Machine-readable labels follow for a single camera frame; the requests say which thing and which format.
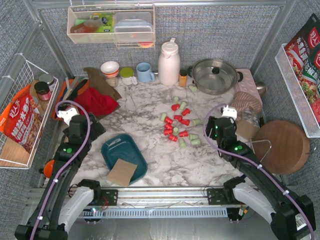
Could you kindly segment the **striped pink cloth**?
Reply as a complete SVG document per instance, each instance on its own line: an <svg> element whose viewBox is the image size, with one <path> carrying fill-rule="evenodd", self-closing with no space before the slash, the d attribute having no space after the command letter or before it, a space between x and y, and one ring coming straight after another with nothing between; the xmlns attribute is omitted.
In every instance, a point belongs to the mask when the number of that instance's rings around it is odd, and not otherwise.
<svg viewBox="0 0 320 240"><path fill-rule="evenodd" d="M258 113L263 109L262 103L256 97L244 91L236 92L229 106L237 111L236 121L242 119L243 112L246 110Z"/></svg>

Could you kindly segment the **teal storage basket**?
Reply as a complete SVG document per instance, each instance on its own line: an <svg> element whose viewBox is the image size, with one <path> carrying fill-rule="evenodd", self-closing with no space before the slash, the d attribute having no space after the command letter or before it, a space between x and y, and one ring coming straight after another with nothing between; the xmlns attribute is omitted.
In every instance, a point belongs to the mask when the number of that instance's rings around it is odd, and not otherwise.
<svg viewBox="0 0 320 240"><path fill-rule="evenodd" d="M130 179L130 185L142 179L148 171L143 154L129 134L122 133L107 140L102 144L101 154L109 170L112 170L118 159L137 166Z"/></svg>

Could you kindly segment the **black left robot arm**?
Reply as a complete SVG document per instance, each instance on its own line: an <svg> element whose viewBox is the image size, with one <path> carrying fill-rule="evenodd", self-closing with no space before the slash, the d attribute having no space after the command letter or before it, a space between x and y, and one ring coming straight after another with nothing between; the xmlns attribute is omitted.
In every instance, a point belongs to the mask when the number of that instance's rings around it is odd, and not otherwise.
<svg viewBox="0 0 320 240"><path fill-rule="evenodd" d="M66 240L70 228L84 208L100 200L99 181L81 180L68 203L64 203L71 182L91 143L105 133L105 128L93 113L75 115L63 131L68 138L61 142L54 155L51 177L43 195L26 224L16 227L14 236L18 240Z"/></svg>

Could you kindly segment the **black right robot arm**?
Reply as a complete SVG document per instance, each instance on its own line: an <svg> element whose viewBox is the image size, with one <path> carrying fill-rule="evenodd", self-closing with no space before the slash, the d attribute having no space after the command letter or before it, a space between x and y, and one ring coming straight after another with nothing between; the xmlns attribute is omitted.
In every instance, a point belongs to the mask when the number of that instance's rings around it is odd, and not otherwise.
<svg viewBox="0 0 320 240"><path fill-rule="evenodd" d="M299 196L285 187L258 160L253 150L236 136L237 125L231 117L207 115L203 133L219 157L253 182L235 177L224 183L227 197L242 202L263 217L279 240L315 239L314 205L307 195Z"/></svg>

